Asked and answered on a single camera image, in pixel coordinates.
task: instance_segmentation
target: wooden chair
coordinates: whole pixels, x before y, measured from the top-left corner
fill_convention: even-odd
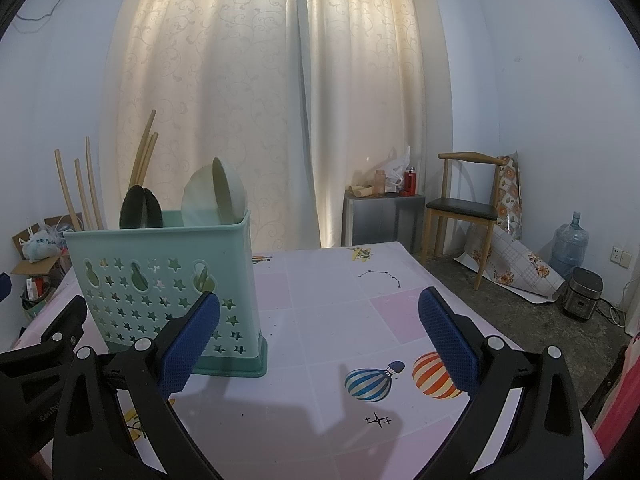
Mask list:
[[[427,249],[429,246],[429,234],[431,229],[431,217],[438,216],[438,231],[436,233],[436,247],[434,248],[434,256],[442,254],[444,246],[444,235],[447,229],[447,218],[463,220],[465,222],[473,222],[475,224],[486,225],[486,237],[482,245],[482,257],[480,260],[480,268],[478,276],[474,283],[474,290],[478,290],[482,273],[486,265],[486,259],[489,255],[489,247],[491,246],[491,236],[494,232],[494,224],[498,219],[498,188],[500,182],[500,168],[505,162],[499,158],[483,155],[476,152],[459,152],[459,153],[439,153],[438,158],[444,159],[444,174],[442,175],[442,196],[436,200],[432,200],[426,205],[427,211],[424,216],[424,233],[422,234],[422,257],[420,262],[424,265],[427,261]],[[477,162],[479,164],[494,164],[494,189],[491,193],[491,203],[483,204],[479,202],[471,202],[469,200],[460,200],[459,198],[448,198],[447,188],[449,187],[449,161],[461,160],[463,162]]]

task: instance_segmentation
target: white bowl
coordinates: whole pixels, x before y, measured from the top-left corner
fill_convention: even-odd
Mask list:
[[[184,186],[182,224],[185,227],[220,225],[216,193],[211,179],[211,164],[196,171]]]
[[[246,192],[240,176],[217,157],[213,159],[211,174],[220,223],[239,224],[246,213]]]

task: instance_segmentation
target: blue striped balloon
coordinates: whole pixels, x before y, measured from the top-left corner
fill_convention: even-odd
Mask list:
[[[404,369],[402,361],[392,362],[386,370],[360,368],[349,372],[344,379],[344,387],[350,396],[365,402],[378,402],[391,391],[391,376]]]

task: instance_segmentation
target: orange striped balloon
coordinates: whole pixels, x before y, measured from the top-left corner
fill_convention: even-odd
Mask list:
[[[437,352],[418,357],[412,377],[418,389],[433,399],[453,399],[462,393],[454,386]]]

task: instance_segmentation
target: concrete floor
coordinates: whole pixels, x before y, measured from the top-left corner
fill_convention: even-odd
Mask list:
[[[558,346],[564,352],[580,407],[611,368],[620,346],[629,343],[624,329],[610,324],[597,312],[582,323],[565,316],[559,302],[532,304],[486,279],[474,290],[476,274],[450,256],[428,260],[425,267],[523,349],[540,352],[547,345]],[[600,307],[608,312],[604,304]]]

